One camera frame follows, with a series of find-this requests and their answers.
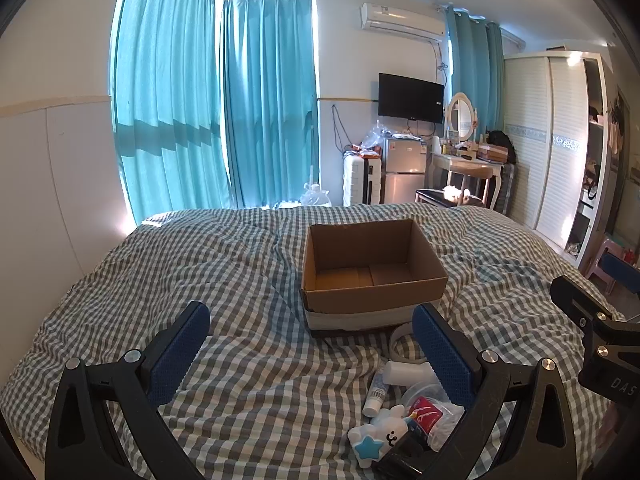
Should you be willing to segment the clear floss pick jar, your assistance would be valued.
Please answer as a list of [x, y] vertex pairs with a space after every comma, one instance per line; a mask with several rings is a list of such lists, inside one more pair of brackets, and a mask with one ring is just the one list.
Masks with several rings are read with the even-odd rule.
[[465, 408], [451, 402], [439, 382], [419, 382], [401, 398], [408, 425], [420, 430], [428, 447], [439, 452], [458, 426]]

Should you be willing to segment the white plug-in night light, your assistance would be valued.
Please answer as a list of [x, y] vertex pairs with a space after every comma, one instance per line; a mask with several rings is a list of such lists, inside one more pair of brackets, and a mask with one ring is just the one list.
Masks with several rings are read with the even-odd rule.
[[390, 386], [411, 387], [422, 382], [434, 384], [436, 374], [429, 362], [388, 361], [383, 368], [383, 382]]

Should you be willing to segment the black round case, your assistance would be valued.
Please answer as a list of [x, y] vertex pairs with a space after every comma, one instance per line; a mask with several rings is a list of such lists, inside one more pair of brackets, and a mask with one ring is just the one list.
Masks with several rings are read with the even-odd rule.
[[414, 480], [420, 477], [424, 453], [423, 441], [409, 431], [393, 446], [372, 469], [378, 479]]

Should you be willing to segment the small white tube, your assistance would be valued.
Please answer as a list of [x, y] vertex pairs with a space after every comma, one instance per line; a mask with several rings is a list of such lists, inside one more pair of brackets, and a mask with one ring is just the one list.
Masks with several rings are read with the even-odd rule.
[[375, 418], [382, 410], [386, 399], [388, 385], [384, 382], [384, 368], [379, 368], [372, 377], [369, 390], [364, 400], [362, 414], [367, 418]]

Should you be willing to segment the white plush toy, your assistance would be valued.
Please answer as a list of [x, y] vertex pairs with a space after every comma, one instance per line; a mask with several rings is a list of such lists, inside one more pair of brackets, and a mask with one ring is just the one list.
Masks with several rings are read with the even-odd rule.
[[347, 439], [361, 468], [368, 469], [382, 460], [409, 431], [405, 411], [404, 404], [382, 408], [370, 422], [349, 430]]

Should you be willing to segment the brown cardboard box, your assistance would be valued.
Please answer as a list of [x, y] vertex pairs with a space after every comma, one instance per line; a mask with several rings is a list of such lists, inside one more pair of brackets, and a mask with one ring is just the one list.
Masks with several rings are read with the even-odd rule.
[[302, 288], [314, 332], [366, 332], [411, 320], [442, 299], [448, 275], [413, 219], [315, 224], [307, 230]]

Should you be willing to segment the pink plastic stool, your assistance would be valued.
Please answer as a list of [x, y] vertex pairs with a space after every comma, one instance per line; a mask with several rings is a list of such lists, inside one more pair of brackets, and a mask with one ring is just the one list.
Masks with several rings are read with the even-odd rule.
[[615, 287], [615, 280], [611, 278], [608, 274], [606, 274], [602, 268], [600, 267], [601, 258], [610, 252], [613, 256], [618, 258], [622, 258], [624, 255], [624, 248], [622, 245], [618, 244], [616, 240], [613, 240], [611, 237], [606, 236], [600, 246], [599, 249], [590, 262], [590, 265], [587, 268], [586, 279], [589, 280], [593, 275], [600, 278], [601, 281], [604, 281], [605, 284], [605, 295], [611, 295], [612, 291]]

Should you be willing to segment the checkered grey bed quilt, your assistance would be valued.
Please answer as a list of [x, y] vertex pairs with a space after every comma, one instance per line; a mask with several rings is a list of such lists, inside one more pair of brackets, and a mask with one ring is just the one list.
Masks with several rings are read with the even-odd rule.
[[209, 479], [369, 479], [347, 441], [363, 421], [384, 333], [317, 338], [300, 288], [314, 224], [411, 219], [448, 282], [439, 313], [477, 349], [510, 363], [554, 359], [574, 426], [577, 466], [597, 451], [608, 401], [582, 388], [582, 334], [553, 304], [574, 266], [498, 212], [427, 204], [285, 210], [189, 210], [142, 223], [42, 322], [1, 393], [1, 411], [35, 456], [66, 361], [109, 363], [143, 348], [191, 301], [209, 334], [160, 414]]

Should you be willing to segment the black cushioned stool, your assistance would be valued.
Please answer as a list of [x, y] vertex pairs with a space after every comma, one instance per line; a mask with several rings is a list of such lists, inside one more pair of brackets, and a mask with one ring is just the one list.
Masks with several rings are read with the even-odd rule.
[[414, 201], [416, 203], [426, 203], [444, 208], [457, 206], [485, 208], [483, 201], [474, 195], [463, 197], [462, 202], [459, 202], [458, 200], [448, 200], [448, 198], [445, 197], [445, 192], [443, 190], [434, 190], [434, 188], [420, 188], [420, 190], [416, 190]]

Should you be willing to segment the white dressing table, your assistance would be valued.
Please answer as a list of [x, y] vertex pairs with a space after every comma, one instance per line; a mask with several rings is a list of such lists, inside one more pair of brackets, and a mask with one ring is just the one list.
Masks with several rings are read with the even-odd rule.
[[501, 168], [502, 166], [500, 164], [484, 162], [484, 160], [477, 158], [466, 159], [462, 156], [434, 154], [432, 156], [430, 170], [428, 170], [428, 178], [431, 181], [434, 180], [436, 169], [446, 172], [447, 182], [450, 182], [453, 174], [461, 174], [464, 178], [477, 178], [486, 181], [495, 178], [496, 186], [494, 194], [488, 197], [489, 184], [486, 183], [483, 195], [483, 203], [485, 206], [488, 209], [494, 209], [502, 185]]

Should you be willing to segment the black bag on table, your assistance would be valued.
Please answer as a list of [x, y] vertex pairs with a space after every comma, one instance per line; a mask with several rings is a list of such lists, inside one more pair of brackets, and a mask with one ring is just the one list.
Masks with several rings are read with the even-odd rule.
[[487, 141], [491, 145], [500, 146], [508, 151], [506, 162], [508, 164], [516, 164], [516, 151], [510, 138], [501, 130], [492, 130], [488, 132]]

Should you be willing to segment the white sliding wardrobe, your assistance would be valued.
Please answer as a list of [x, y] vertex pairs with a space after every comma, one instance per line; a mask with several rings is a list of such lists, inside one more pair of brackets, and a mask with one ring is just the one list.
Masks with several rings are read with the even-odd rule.
[[610, 80], [592, 52], [504, 61], [503, 131], [516, 151], [509, 216], [581, 271], [598, 250], [613, 196]]

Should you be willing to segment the white oval vanity mirror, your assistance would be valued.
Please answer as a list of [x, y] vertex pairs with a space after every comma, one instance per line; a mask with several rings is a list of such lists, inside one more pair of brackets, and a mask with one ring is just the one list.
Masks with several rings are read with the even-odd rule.
[[445, 133], [451, 141], [469, 141], [477, 128], [477, 110], [463, 92], [455, 93], [445, 108]]

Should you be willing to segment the silver mini fridge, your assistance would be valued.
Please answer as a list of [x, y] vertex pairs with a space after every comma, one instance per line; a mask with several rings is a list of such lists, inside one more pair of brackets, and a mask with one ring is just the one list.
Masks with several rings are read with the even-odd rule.
[[412, 203], [426, 180], [426, 145], [415, 136], [392, 136], [382, 152], [384, 203]]

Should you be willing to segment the white suitcase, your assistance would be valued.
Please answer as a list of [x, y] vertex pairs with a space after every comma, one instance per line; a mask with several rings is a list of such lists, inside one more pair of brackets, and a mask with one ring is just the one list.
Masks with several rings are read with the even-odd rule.
[[343, 157], [343, 205], [381, 203], [382, 159], [375, 152], [349, 152]]

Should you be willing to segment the large teal window curtain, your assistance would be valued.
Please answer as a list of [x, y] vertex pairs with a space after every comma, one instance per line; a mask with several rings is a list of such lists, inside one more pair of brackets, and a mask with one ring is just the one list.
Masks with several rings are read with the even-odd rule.
[[216, 0], [120, 0], [112, 30], [114, 141], [134, 220], [227, 208]]

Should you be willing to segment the right teal curtain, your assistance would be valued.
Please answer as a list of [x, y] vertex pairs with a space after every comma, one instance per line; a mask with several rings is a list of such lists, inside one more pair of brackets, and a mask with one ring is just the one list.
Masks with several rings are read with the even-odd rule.
[[464, 93], [477, 110], [475, 139], [501, 130], [504, 121], [504, 59], [500, 26], [465, 10], [446, 7], [451, 41], [451, 90]]

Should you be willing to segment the middle teal curtain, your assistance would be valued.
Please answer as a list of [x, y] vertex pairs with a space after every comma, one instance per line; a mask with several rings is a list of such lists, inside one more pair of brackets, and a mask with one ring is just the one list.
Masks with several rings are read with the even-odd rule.
[[235, 205], [298, 200], [320, 169], [314, 0], [226, 0], [222, 54]]

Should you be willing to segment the black wall television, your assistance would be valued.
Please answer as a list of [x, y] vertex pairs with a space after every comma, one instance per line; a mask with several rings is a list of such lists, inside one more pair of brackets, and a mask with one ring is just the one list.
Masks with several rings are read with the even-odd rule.
[[444, 117], [444, 86], [437, 82], [379, 73], [378, 114], [441, 124]]

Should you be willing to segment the white wall air conditioner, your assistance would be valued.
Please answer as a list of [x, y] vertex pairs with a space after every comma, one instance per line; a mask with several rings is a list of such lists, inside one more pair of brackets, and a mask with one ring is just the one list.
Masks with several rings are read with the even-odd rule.
[[377, 30], [411, 38], [439, 42], [445, 38], [446, 24], [438, 13], [420, 14], [412, 11], [363, 3], [360, 8], [363, 29]]

